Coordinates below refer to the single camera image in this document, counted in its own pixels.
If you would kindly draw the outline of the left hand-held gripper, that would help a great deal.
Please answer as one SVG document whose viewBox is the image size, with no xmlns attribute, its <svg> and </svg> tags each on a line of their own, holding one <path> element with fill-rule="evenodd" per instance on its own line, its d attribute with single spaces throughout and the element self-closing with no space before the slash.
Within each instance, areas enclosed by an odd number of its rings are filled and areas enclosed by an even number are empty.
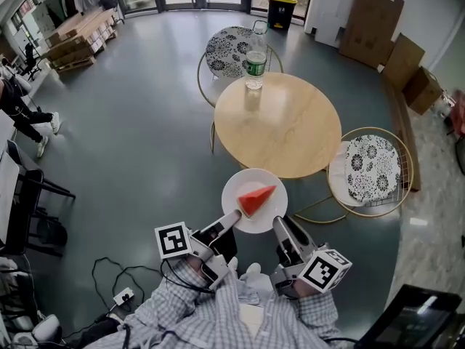
<svg viewBox="0 0 465 349">
<path fill-rule="evenodd" d="M 162 260 L 191 255 L 201 260 L 201 272 L 215 290 L 229 273 L 228 263 L 237 254 L 233 228 L 241 219 L 234 209 L 202 230 L 190 231 L 184 222 L 155 229 L 158 251 Z"/>
</svg>

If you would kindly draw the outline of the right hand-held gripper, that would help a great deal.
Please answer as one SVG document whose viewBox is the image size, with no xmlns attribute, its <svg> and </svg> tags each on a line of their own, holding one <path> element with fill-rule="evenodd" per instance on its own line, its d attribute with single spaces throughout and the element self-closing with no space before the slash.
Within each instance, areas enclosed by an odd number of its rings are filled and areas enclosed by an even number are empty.
<svg viewBox="0 0 465 349">
<path fill-rule="evenodd" d="M 352 263 L 327 244 L 318 246 L 293 219 L 276 216 L 272 228 L 278 240 L 278 266 L 270 281 L 275 292 L 289 298 L 298 297 L 294 282 L 300 280 L 320 293 L 335 288 Z"/>
</svg>

